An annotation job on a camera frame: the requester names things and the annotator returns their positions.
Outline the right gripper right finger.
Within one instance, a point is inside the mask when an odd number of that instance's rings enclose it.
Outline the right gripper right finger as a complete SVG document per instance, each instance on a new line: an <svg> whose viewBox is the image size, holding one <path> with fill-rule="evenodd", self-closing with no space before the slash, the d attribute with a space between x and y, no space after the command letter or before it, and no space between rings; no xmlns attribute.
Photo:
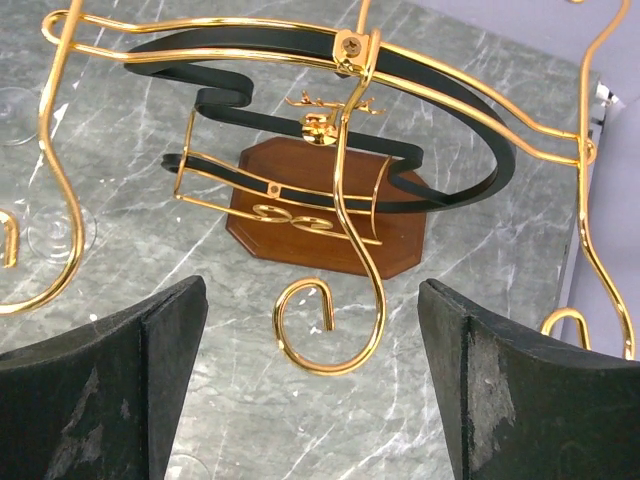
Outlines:
<svg viewBox="0 0 640 480"><path fill-rule="evenodd" d="M419 324L458 479L635 479L639 365L542 335L445 284Z"/></svg>

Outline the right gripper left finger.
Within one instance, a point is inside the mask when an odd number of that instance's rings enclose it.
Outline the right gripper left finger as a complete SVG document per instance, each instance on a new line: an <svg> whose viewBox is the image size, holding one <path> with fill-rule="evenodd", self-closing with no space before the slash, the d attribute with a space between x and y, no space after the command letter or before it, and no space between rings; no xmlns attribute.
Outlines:
<svg viewBox="0 0 640 480"><path fill-rule="evenodd" d="M1 356L4 479L164 477L208 313L190 276Z"/></svg>

